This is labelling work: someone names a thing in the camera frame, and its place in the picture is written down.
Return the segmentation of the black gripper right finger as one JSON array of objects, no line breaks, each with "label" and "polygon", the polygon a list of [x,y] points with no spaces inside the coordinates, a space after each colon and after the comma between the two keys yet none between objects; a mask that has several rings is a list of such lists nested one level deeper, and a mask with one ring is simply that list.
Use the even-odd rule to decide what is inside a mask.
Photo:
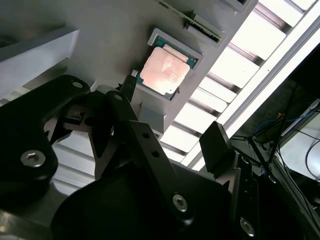
[{"label": "black gripper right finger", "polygon": [[259,187],[251,162],[232,146],[214,121],[199,139],[206,170],[231,195],[230,220],[241,238],[260,237]]}]

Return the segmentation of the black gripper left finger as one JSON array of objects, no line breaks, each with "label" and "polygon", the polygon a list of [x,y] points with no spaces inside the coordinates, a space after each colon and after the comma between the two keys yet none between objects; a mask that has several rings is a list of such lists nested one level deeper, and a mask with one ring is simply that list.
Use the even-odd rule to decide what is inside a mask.
[{"label": "black gripper left finger", "polygon": [[113,128],[107,133],[110,140],[95,131],[106,96],[129,102],[122,92],[91,92],[82,80],[62,75],[1,107],[2,208],[24,208],[45,194],[58,168],[52,146],[72,131],[89,133],[96,159],[106,160],[107,166],[120,142]]}]

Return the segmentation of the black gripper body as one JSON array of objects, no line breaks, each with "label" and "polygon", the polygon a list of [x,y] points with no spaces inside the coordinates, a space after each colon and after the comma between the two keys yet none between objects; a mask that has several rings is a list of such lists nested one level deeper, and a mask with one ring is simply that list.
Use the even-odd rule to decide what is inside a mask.
[{"label": "black gripper body", "polygon": [[106,96],[95,131],[116,152],[96,181],[70,195],[51,223],[54,240],[238,240],[231,194],[216,181],[172,163],[130,103]]}]

